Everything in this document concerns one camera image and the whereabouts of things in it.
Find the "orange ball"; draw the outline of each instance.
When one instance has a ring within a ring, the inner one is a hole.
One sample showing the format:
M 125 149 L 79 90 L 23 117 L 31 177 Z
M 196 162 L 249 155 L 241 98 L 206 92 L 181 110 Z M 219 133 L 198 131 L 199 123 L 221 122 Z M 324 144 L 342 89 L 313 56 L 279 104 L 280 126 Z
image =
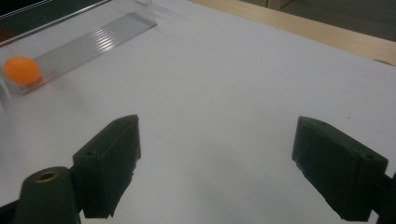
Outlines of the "orange ball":
M 3 65 L 3 72 L 9 80 L 20 85 L 32 84 L 40 79 L 38 64 L 26 57 L 9 58 Z

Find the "table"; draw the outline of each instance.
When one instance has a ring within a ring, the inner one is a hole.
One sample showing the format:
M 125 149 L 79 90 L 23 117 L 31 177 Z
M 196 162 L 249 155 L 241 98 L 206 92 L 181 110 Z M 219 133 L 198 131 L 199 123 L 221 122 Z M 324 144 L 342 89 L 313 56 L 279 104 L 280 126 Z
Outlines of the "table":
M 320 43 L 396 66 L 396 43 L 238 0 L 192 0 Z
M 132 185 L 114 218 L 83 223 L 345 223 L 291 160 L 301 115 L 396 171 L 395 67 L 192 2 L 154 3 L 158 26 L 2 111 L 1 204 L 130 114 L 142 146 Z

